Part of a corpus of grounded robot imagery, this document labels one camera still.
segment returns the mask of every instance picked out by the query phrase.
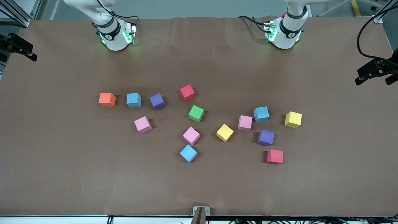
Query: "table surface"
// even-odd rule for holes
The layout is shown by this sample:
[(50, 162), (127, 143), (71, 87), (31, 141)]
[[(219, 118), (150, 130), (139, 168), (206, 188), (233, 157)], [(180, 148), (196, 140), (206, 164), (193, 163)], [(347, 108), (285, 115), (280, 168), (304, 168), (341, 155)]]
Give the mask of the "table surface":
[[(136, 45), (112, 52), (91, 21), (32, 21), (20, 32), (37, 62), (13, 54), (0, 83), (0, 214), (190, 214), (390, 216), (398, 210), (398, 89), (373, 79), (356, 50), (367, 18), (310, 18), (290, 50), (234, 18), (142, 20)], [(363, 51), (390, 57), (381, 25)], [(184, 102), (179, 88), (197, 97)], [(100, 92), (117, 106), (98, 104)], [(138, 92), (141, 108), (126, 94)], [(161, 93), (166, 108), (153, 110)], [(188, 118), (192, 105), (202, 122)], [(268, 106), (270, 119), (237, 130), (240, 115)], [(283, 125), (289, 111), (302, 125)], [(153, 130), (139, 134), (147, 116)], [(227, 124), (226, 142), (216, 131)], [(198, 156), (179, 152), (190, 126)], [(262, 130), (274, 145), (256, 143)], [(269, 149), (284, 164), (263, 162)]]

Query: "cube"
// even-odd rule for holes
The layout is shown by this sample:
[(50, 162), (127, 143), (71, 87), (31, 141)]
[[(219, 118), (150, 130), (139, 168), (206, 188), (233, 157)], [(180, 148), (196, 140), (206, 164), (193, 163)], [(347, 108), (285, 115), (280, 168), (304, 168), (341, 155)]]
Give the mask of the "cube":
[(187, 142), (193, 145), (199, 139), (200, 134), (193, 127), (190, 127), (182, 136)]
[(238, 130), (250, 131), (252, 129), (253, 118), (241, 115), (238, 123)]
[(182, 87), (181, 89), (179, 89), (179, 91), (180, 91), (182, 97), (184, 98), (185, 102), (193, 100), (196, 97), (195, 91), (193, 91), (193, 88), (190, 84)]
[(189, 112), (188, 116), (190, 119), (196, 121), (196, 122), (200, 122), (200, 120), (202, 120), (203, 115), (205, 114), (205, 110), (193, 105), (191, 111)]
[(149, 120), (145, 116), (141, 117), (138, 120), (135, 120), (134, 124), (137, 127), (137, 131), (141, 134), (152, 129)]
[(260, 132), (260, 136), (258, 137), (257, 143), (259, 143), (260, 145), (270, 146), (273, 143), (274, 136), (275, 133), (262, 130)]
[(302, 114), (290, 111), (286, 115), (285, 126), (288, 126), (291, 128), (298, 128), (301, 125), (301, 117), (302, 117)]
[(99, 94), (99, 104), (102, 106), (115, 106), (116, 97), (111, 92), (102, 92)]
[(141, 96), (138, 93), (128, 93), (126, 104), (131, 107), (141, 107)]
[(267, 152), (267, 163), (271, 164), (282, 164), (283, 163), (283, 151), (271, 149)]
[(188, 163), (190, 163), (198, 155), (198, 153), (190, 145), (187, 145), (180, 152), (180, 155), (182, 155), (182, 157), (184, 157), (184, 159), (186, 159)]
[(158, 93), (154, 96), (151, 96), (149, 99), (150, 99), (152, 106), (155, 110), (160, 110), (166, 106), (164, 104), (163, 98), (160, 95), (160, 93)]
[(268, 107), (257, 107), (254, 109), (254, 119), (256, 122), (262, 122), (269, 119)]
[(216, 135), (224, 142), (227, 142), (227, 140), (232, 136), (232, 133), (234, 133), (234, 131), (230, 129), (226, 124), (223, 124), (221, 128), (217, 131)]

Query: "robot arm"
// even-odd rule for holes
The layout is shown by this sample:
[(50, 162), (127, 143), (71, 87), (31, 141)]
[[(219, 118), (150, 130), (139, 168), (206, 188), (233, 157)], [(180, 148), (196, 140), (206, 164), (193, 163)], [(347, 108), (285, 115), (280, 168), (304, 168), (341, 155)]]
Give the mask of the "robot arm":
[(75, 9), (86, 14), (99, 30), (102, 42), (112, 51), (123, 50), (133, 43), (136, 25), (111, 15), (108, 7), (116, 0), (64, 0)]
[(289, 49), (299, 40), (302, 26), (308, 18), (306, 5), (321, 4), (330, 0), (283, 0), (287, 4), (284, 16), (265, 25), (266, 39), (281, 49)]

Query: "black band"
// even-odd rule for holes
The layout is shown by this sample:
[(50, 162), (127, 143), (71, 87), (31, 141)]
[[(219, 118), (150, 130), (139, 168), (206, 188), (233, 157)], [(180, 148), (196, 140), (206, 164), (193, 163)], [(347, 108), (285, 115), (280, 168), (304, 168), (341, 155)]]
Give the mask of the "black band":
[(111, 21), (109, 21), (107, 24), (104, 24), (104, 25), (98, 25), (98, 24), (95, 24), (95, 23), (93, 23), (93, 24), (95, 24), (95, 26), (96, 26), (97, 28), (106, 28), (106, 27), (112, 25), (112, 23), (113, 23), (114, 21), (115, 21), (115, 17), (112, 16)]
[(302, 28), (301, 27), (300, 29), (298, 29), (296, 31), (289, 30), (283, 25), (283, 19), (279, 23), (279, 27), (281, 28), (282, 33), (284, 33), (286, 35), (286, 38), (289, 38), (289, 39), (294, 38), (301, 31), (301, 28)]
[(112, 32), (110, 32), (110, 33), (103, 33), (103, 32), (100, 32), (101, 33), (101, 35), (105, 38), (105, 39), (107, 39), (107, 40), (114, 40), (115, 39), (115, 36), (120, 32), (120, 23), (119, 22), (117, 22), (117, 27), (116, 27), (116, 29), (115, 30), (113, 30)]
[(302, 8), (302, 14), (299, 16), (294, 16), (290, 14), (288, 10), (286, 11), (286, 15), (292, 19), (301, 19), (306, 13), (307, 13), (307, 6), (304, 6), (304, 8)]

